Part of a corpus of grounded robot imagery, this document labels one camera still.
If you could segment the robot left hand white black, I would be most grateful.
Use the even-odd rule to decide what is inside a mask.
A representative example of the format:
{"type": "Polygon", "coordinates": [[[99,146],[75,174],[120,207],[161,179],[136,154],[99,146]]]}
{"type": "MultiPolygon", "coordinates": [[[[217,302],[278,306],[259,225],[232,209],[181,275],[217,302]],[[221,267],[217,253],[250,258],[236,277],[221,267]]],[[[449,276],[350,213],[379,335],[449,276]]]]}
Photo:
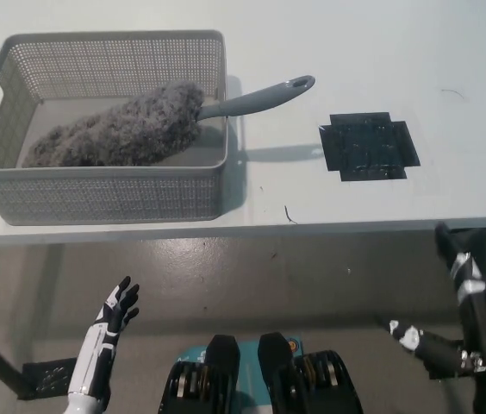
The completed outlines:
{"type": "Polygon", "coordinates": [[[125,277],[103,302],[88,328],[74,368],[69,393],[103,398],[109,386],[116,348],[122,331],[136,317],[140,286],[125,277]]]}

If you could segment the robot right hand white black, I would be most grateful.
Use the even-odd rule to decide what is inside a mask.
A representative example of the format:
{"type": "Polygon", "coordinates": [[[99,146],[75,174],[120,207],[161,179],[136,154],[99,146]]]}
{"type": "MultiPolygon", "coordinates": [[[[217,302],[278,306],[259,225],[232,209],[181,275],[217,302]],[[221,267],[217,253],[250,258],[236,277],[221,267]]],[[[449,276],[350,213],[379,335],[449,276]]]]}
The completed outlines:
{"type": "Polygon", "coordinates": [[[470,250],[441,223],[435,242],[458,301],[463,338],[458,341],[396,319],[381,322],[400,346],[437,378],[486,375],[486,281],[470,250]]]}

